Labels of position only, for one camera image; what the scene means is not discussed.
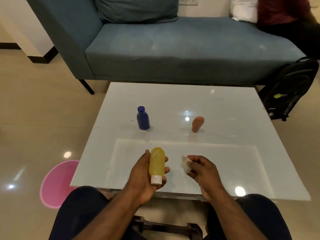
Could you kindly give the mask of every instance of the sofa seat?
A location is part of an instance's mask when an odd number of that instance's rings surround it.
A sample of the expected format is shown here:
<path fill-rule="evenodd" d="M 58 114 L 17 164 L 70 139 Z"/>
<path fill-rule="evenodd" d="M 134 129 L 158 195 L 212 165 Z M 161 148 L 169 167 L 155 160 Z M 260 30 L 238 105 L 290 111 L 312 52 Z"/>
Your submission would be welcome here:
<path fill-rule="evenodd" d="M 104 24 L 85 55 L 96 79 L 224 85 L 266 85 L 305 56 L 291 41 L 228 17 Z"/>

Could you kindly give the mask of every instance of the wall baseboard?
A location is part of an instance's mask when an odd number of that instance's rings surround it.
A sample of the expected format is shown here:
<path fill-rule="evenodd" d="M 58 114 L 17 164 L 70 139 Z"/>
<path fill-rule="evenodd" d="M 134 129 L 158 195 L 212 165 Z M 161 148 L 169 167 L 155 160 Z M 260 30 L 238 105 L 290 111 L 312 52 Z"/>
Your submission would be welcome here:
<path fill-rule="evenodd" d="M 50 61 L 58 54 L 57 48 L 52 47 L 44 56 L 28 56 L 33 63 L 49 64 Z"/>
<path fill-rule="evenodd" d="M 0 42 L 0 50 L 20 50 L 20 46 L 17 43 Z"/>

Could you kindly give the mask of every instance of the blue bottle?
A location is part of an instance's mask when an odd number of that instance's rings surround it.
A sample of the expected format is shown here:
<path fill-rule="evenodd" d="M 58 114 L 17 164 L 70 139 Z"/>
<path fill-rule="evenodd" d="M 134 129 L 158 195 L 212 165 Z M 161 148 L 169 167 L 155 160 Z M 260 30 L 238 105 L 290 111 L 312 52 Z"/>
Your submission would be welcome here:
<path fill-rule="evenodd" d="M 143 106 L 138 107 L 137 121 L 141 130 L 147 130 L 150 128 L 149 116 Z"/>

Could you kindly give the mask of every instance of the yellow logo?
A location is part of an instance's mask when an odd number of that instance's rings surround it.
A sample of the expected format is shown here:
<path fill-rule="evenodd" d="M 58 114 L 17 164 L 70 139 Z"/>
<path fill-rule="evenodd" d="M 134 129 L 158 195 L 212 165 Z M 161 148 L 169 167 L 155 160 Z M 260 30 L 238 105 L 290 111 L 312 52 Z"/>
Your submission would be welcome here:
<path fill-rule="evenodd" d="M 273 97 L 274 97 L 275 99 L 278 99 L 278 98 L 285 97 L 285 96 L 287 96 L 287 94 L 280 94 L 280 93 L 278 93 L 278 94 L 274 95 Z"/>

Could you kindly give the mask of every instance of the yellow bottle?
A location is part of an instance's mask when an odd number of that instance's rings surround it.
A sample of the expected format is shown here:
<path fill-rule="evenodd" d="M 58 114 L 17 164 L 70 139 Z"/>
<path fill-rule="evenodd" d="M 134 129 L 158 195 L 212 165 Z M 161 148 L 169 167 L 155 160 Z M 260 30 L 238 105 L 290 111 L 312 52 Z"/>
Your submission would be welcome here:
<path fill-rule="evenodd" d="M 161 147 L 155 147 L 150 152 L 149 173 L 153 185 L 162 185 L 162 176 L 165 174 L 165 157 L 165 151 Z"/>

